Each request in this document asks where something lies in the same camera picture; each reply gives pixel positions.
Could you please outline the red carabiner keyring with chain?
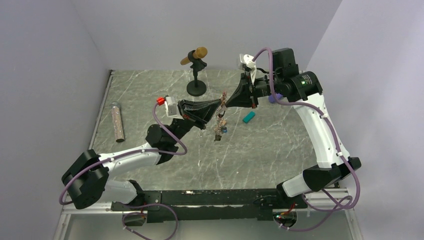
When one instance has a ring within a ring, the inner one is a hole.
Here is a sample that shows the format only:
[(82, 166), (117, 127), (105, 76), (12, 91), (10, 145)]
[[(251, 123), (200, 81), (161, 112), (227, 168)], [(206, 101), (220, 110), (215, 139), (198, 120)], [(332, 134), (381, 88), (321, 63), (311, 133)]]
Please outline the red carabiner keyring with chain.
[(227, 110), (227, 107), (226, 107), (227, 93), (224, 91), (219, 99), (220, 99), (220, 104), (215, 113), (215, 120), (216, 120), (215, 127), (214, 127), (215, 142), (221, 141), (222, 135), (224, 133), (224, 127), (225, 127), (224, 115)]

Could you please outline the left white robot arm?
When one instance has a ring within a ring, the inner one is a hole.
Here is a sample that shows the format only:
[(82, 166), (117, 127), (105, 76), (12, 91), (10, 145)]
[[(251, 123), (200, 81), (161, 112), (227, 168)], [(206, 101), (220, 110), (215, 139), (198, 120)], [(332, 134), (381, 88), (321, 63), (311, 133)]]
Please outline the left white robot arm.
[(84, 151), (61, 178), (64, 189), (59, 196), (60, 205), (72, 204), (81, 210), (101, 201), (118, 201), (131, 210), (139, 209), (144, 193), (137, 182), (113, 178), (186, 155), (188, 147), (182, 138), (193, 127), (204, 130), (221, 103), (220, 99), (175, 101), (170, 96), (159, 97), (152, 108), (156, 123), (148, 128), (145, 144), (111, 153)]

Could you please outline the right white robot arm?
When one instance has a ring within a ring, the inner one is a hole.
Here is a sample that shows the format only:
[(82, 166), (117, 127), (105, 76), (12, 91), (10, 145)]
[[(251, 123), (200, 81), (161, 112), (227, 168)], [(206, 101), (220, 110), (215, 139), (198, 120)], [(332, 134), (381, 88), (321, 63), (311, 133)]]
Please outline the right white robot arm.
[(292, 106), (300, 116), (315, 151), (316, 165), (277, 185), (276, 203), (288, 208), (296, 197), (321, 191), (345, 179), (362, 163), (358, 157), (350, 155), (340, 140), (329, 116), (318, 77), (311, 71), (299, 70), (293, 49), (272, 51), (264, 48), (261, 51), (268, 53), (268, 73), (263, 77), (256, 76), (258, 54), (240, 54), (239, 65), (244, 72), (225, 106), (255, 108), (259, 98), (281, 94), (286, 101), (276, 102)]

